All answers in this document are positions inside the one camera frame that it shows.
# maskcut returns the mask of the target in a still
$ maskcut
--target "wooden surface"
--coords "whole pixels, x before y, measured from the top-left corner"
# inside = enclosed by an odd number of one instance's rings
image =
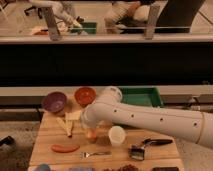
[[[73,97],[72,111],[79,110]],[[46,163],[54,171],[68,171],[71,167],[91,166],[95,171],[103,169],[118,169],[126,164],[133,164],[141,171],[151,171],[153,167],[177,166],[180,171],[184,171],[184,166],[177,150],[175,142],[163,146],[149,146],[145,150],[145,160],[136,161],[128,156],[128,148],[132,144],[139,144],[146,138],[170,138],[159,133],[125,127],[127,133],[126,140],[120,147],[112,147],[107,135],[110,125],[99,126],[99,138],[96,143],[90,143],[85,137],[85,131],[80,122],[74,122],[73,136],[68,138],[66,132],[59,126],[56,116],[45,113],[42,119],[40,130],[34,145],[28,171],[33,171],[36,166]],[[71,145],[79,144],[81,147],[72,153],[56,153],[51,151],[52,144]],[[100,152],[110,150],[112,155],[92,156],[81,158],[81,152]]]

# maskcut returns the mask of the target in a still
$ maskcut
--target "purple bowl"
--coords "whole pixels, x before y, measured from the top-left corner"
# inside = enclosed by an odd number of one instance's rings
[[[64,109],[67,96],[62,92],[52,92],[46,95],[42,102],[42,108],[51,113],[57,113]]]

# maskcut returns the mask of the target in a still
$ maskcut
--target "green tray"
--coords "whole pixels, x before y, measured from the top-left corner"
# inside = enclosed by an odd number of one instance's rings
[[[81,25],[83,26],[83,30],[85,32],[87,32],[88,34],[96,34],[97,23],[95,23],[95,22],[83,22],[83,23],[81,23]],[[71,30],[71,33],[77,33],[77,32],[80,32],[80,31],[82,31],[82,29],[74,27]]]
[[[157,88],[120,88],[122,103],[137,106],[163,107]]]

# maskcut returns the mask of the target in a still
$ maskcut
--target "white paper cup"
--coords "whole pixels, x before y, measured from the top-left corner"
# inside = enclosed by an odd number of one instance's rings
[[[111,145],[113,147],[120,146],[126,138],[126,133],[125,133],[124,129],[120,126],[113,126],[109,130],[108,135],[109,135]]]

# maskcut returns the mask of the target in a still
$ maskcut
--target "sausage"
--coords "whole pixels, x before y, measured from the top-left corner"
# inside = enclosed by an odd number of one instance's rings
[[[73,151],[76,151],[77,149],[80,148],[80,145],[70,145],[70,146],[61,146],[54,144],[51,146],[51,150],[57,153],[70,153]]]

